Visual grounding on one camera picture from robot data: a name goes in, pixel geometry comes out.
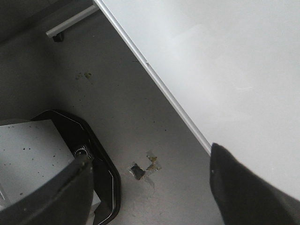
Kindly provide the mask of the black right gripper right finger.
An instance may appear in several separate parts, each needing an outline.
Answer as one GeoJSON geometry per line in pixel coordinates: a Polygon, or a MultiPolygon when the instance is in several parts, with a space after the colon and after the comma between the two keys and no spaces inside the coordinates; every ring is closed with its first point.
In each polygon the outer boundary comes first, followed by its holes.
{"type": "Polygon", "coordinates": [[[214,143],[210,189],[226,225],[298,225],[300,202],[241,164],[214,143]]]}

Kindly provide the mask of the white robot base with black rim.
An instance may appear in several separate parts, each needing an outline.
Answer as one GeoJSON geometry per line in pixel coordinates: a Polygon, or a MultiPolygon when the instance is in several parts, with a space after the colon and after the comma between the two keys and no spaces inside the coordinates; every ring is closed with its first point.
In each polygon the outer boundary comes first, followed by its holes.
{"type": "Polygon", "coordinates": [[[92,162],[94,191],[86,225],[106,225],[120,210],[120,175],[89,124],[61,110],[0,122],[0,211],[35,192],[75,158],[92,162]]]}

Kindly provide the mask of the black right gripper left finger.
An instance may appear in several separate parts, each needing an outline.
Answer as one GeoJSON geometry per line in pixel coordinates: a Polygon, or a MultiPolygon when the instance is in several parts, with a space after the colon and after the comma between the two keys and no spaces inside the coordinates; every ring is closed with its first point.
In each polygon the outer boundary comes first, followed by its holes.
{"type": "Polygon", "coordinates": [[[2,225],[84,225],[94,191],[92,162],[75,158],[32,194],[0,212],[2,225]]]}

